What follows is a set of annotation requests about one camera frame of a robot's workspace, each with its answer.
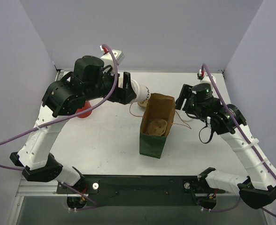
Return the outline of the white paper coffee cup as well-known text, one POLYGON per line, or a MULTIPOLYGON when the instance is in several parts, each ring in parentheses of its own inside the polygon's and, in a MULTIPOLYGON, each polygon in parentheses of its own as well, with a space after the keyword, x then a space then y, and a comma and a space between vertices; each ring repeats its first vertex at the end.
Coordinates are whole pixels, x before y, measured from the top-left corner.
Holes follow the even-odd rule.
POLYGON ((144 102, 149 100, 151 93, 147 86, 142 85, 133 79, 131 79, 131 86, 133 88, 134 93, 136 94, 136 97, 130 97, 130 100, 125 101, 118 100, 118 103, 127 105, 135 102, 144 102))

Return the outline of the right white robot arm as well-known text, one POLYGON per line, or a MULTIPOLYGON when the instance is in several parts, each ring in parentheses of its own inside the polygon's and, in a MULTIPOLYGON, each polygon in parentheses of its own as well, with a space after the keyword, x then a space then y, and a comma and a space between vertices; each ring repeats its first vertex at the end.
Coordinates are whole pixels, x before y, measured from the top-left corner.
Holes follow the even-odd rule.
POLYGON ((200 83, 182 86, 176 109, 199 119, 218 134, 234 151, 248 176, 219 172, 208 168, 200 174, 200 181, 209 189, 237 194, 251 208, 260 209, 276 199, 276 168, 270 163, 253 138, 246 119, 232 104, 223 106, 213 96, 211 85, 200 83))

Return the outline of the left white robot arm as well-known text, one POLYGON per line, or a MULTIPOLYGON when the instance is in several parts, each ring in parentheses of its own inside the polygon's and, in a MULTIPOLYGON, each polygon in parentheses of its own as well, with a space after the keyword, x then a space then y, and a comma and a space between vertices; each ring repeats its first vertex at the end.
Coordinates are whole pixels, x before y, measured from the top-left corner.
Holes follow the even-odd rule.
POLYGON ((18 152, 10 155, 15 165, 24 166, 22 175, 27 181, 57 180, 66 183, 74 193, 83 190, 83 175, 76 168, 57 162, 50 152, 66 121, 53 125, 50 122, 74 115, 87 101, 107 96, 114 84, 113 61, 123 60, 117 51, 113 54, 114 57, 106 53, 101 58, 79 58, 73 71, 49 85, 35 122, 37 130, 30 134, 18 152))

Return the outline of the green paper takeout bag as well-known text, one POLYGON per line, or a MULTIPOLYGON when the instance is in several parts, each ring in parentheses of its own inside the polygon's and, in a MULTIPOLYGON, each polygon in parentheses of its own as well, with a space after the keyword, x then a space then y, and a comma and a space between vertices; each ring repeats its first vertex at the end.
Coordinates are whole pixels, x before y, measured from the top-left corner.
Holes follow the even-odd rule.
POLYGON ((152 93, 145 101, 143 115, 135 115, 129 108, 129 113, 134 117, 141 118, 139 130, 139 153, 140 155, 160 159, 163 149, 173 125, 176 111, 174 97, 152 93))

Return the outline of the brown pulp cup carrier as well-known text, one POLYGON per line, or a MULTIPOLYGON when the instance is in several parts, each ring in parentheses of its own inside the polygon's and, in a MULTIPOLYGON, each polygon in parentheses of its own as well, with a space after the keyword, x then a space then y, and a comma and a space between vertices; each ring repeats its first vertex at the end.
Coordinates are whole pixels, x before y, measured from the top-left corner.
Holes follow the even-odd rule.
POLYGON ((155 119, 149 123, 146 128, 147 135, 163 136, 167 129, 167 121, 163 119, 155 119))

